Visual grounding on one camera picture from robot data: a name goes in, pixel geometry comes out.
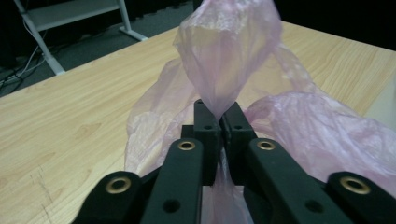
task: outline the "table top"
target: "table top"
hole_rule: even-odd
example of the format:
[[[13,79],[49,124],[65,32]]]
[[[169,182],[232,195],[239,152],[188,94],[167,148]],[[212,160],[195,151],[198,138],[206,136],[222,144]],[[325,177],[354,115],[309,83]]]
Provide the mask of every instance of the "table top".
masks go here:
[[[364,113],[396,52],[283,23],[284,43],[330,96]],[[122,170],[132,105],[178,57],[176,29],[0,99],[0,223],[69,223]]]

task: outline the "pink plastic bag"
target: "pink plastic bag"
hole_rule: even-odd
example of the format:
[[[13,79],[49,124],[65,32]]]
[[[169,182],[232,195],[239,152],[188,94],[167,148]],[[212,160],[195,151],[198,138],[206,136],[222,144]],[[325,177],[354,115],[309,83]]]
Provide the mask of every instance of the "pink plastic bag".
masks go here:
[[[396,134],[322,92],[280,35],[270,0],[204,1],[180,25],[181,59],[132,109],[125,169],[145,175],[161,166],[181,125],[193,123],[195,100],[219,119],[236,99],[258,136],[278,141],[310,175],[350,171],[396,196]],[[215,185],[204,188],[202,222],[251,223],[224,155]]]

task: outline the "gold grommet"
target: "gold grommet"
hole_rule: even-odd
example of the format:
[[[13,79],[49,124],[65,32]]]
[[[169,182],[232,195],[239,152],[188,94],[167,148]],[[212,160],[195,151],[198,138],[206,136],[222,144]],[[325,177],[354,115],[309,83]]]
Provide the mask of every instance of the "gold grommet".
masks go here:
[[[370,187],[364,182],[352,176],[344,176],[340,179],[340,182],[344,188],[357,194],[368,194],[371,191]]]
[[[123,182],[123,185],[120,186],[119,188],[115,187],[114,184],[116,182]],[[126,191],[129,187],[131,187],[131,180],[126,177],[126,176],[121,176],[121,177],[115,177],[112,178],[106,185],[106,191],[111,194],[118,194],[118,193],[123,193]]]
[[[259,147],[260,149],[263,150],[272,150],[275,149],[275,145],[271,142],[267,142],[267,141],[260,141],[257,143],[257,147]]]
[[[195,143],[191,142],[191,141],[183,141],[181,143],[179,143],[178,148],[180,148],[181,150],[192,150],[195,148]]]

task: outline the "wood grain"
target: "wood grain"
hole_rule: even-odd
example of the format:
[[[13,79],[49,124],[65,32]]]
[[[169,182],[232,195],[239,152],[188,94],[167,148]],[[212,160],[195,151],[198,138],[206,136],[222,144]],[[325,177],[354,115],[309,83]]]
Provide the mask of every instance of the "wood grain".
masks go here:
[[[396,71],[394,51],[284,23],[315,82],[360,114]],[[122,170],[126,120],[176,29],[0,99],[0,223],[69,223],[93,186]]]

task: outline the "plastic bag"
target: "plastic bag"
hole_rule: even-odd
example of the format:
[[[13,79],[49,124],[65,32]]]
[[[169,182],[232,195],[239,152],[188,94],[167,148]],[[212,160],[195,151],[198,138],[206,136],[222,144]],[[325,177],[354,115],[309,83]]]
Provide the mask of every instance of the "plastic bag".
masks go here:
[[[220,118],[236,99],[258,136],[278,141],[310,175],[351,171],[395,196],[396,134],[322,92],[280,35],[270,0],[204,1],[178,30],[181,59],[132,109],[125,169],[145,175],[161,166],[181,125],[193,123],[195,100]],[[202,222],[251,222],[224,154],[214,186],[204,188]]]

